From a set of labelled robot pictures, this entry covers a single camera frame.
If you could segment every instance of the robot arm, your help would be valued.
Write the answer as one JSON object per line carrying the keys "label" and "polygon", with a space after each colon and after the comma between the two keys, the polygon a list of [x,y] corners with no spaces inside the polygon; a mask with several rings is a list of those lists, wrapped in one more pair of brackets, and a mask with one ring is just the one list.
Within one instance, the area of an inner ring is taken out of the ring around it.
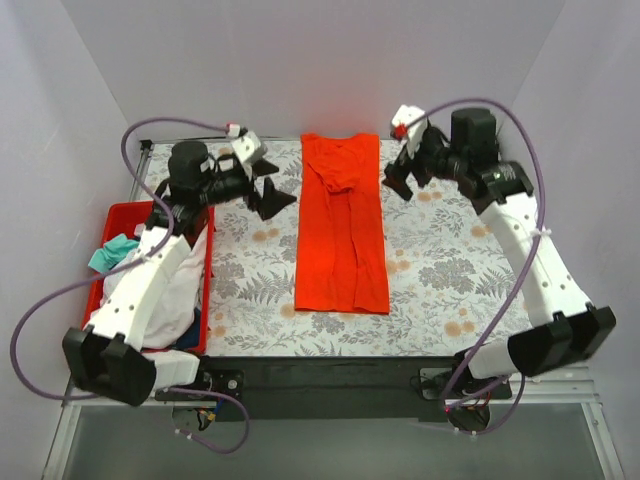
{"label": "robot arm", "polygon": [[148,256],[166,236],[169,223],[164,210],[154,204],[134,256],[144,262],[125,273],[83,330],[71,328],[64,337],[65,357],[79,388],[137,406],[155,390],[196,379],[198,357],[176,350],[143,352],[142,343],[156,303],[206,227],[208,208],[243,198],[251,211],[268,220],[296,200],[278,191],[269,177],[260,195],[256,178],[278,168],[264,160],[266,146],[254,132],[238,126],[229,131],[237,137],[231,141],[233,153],[219,158],[198,141],[173,147],[169,178],[156,192],[161,196],[167,186],[170,190],[162,200],[175,223],[171,238]]}
{"label": "robot arm", "polygon": [[[383,184],[409,200],[409,174],[421,188],[433,177],[457,182],[460,193],[491,227],[514,272],[522,269],[535,236],[541,236],[522,289],[533,328],[483,345],[455,390],[471,391],[486,379],[516,372],[535,376],[591,357],[615,326],[615,316],[609,307],[592,305],[549,235],[536,230],[533,186],[520,164],[500,161],[495,117],[484,108],[453,112],[448,141],[427,120],[411,125],[418,111],[403,105],[392,121],[392,136],[406,136],[407,141],[385,168]],[[465,354],[456,354],[458,361]]]}

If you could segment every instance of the red plastic tray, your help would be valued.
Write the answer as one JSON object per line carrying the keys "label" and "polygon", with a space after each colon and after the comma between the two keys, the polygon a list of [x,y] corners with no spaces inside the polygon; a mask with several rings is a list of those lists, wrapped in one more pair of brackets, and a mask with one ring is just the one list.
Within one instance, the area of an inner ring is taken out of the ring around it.
{"label": "red plastic tray", "polygon": [[[116,235],[124,233],[127,237],[134,236],[136,225],[144,223],[151,213],[153,202],[116,203],[109,209],[107,222],[102,233],[100,245],[104,245]],[[190,349],[192,352],[204,354],[207,349],[207,330],[209,326],[209,287],[211,285],[211,258],[213,255],[213,226],[214,209],[209,209],[209,228],[207,229],[207,251],[204,259],[204,288],[202,294],[202,315],[200,317],[200,339],[198,346]],[[82,327],[91,318],[91,312],[100,308],[102,299],[102,280],[91,284],[89,300],[85,309]]]}

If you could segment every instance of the floral pattern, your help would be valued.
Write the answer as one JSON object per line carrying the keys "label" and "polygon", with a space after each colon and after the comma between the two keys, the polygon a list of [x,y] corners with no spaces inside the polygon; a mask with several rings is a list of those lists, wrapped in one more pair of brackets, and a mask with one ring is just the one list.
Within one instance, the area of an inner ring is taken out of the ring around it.
{"label": "floral pattern", "polygon": [[[300,196],[299,141],[267,141],[276,186]],[[210,143],[213,152],[224,143]],[[170,144],[153,147],[146,177],[168,176]],[[380,142],[380,177],[399,146]],[[472,345],[514,275],[500,246],[455,184],[432,181],[410,202],[382,187],[389,315],[296,312],[298,205],[261,222],[241,200],[216,207],[209,355],[450,355]],[[520,296],[493,334],[528,326]]]}

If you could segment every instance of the white backdrop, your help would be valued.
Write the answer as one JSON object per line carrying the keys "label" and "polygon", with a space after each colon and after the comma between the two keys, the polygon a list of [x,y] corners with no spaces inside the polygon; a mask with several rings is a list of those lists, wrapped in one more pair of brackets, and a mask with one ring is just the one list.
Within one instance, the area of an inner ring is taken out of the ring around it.
{"label": "white backdrop", "polygon": [[514,105],[541,156],[554,242],[618,320],[590,369],[627,478],[640,478],[639,16],[633,0],[568,0]]}
{"label": "white backdrop", "polygon": [[[511,103],[562,0],[62,0],[129,122],[377,131],[401,103]],[[197,135],[149,127],[153,139]]]}
{"label": "white backdrop", "polygon": [[[119,153],[126,122],[59,2],[0,0],[0,478],[38,479],[60,402],[26,390],[9,338],[36,300],[88,276],[106,212],[131,180]],[[19,342],[25,373],[64,393],[61,342],[87,290],[37,312]]]}

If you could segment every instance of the red clothing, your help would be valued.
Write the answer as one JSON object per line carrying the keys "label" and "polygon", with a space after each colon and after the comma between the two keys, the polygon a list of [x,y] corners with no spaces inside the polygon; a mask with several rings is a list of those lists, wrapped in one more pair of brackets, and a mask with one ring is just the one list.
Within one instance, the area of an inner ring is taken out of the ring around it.
{"label": "red clothing", "polygon": [[388,314],[378,136],[301,140],[295,308]]}

